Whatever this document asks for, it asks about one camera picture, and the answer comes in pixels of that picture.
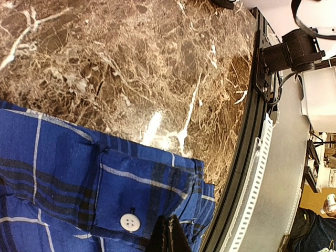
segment blue plaid shirt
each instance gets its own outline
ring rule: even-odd
[[[215,209],[203,165],[0,100],[0,249],[143,251],[175,214],[198,251]]]

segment black metal rail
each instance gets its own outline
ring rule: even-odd
[[[269,83],[265,83],[265,70],[264,66],[261,66],[260,49],[270,46],[266,38],[268,23],[258,9],[251,10],[251,13],[257,19],[257,30],[243,121],[223,194],[203,240],[201,252],[218,252],[223,245],[243,190],[255,138],[261,136],[267,113],[263,87]]]

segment brown marble surface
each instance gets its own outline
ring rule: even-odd
[[[0,99],[205,162],[225,183],[255,20],[206,0],[0,0]]]

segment white device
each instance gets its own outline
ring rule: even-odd
[[[327,201],[328,201],[328,211],[332,212],[336,210],[336,196],[335,194],[329,194],[327,196]],[[324,209],[321,209],[321,214],[325,214]]]
[[[303,93],[302,114],[314,131],[336,132],[336,67],[304,72]]]

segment metal sheet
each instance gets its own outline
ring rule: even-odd
[[[309,135],[308,118],[301,113],[302,98],[301,84],[291,78],[283,88],[279,123],[273,131],[264,179],[240,251],[277,251],[291,227]]]
[[[250,218],[253,216],[260,185],[263,182],[262,179],[266,169],[273,132],[273,121],[268,115],[266,115],[262,129],[261,139],[256,138],[244,187],[221,251],[239,251],[250,223]]]

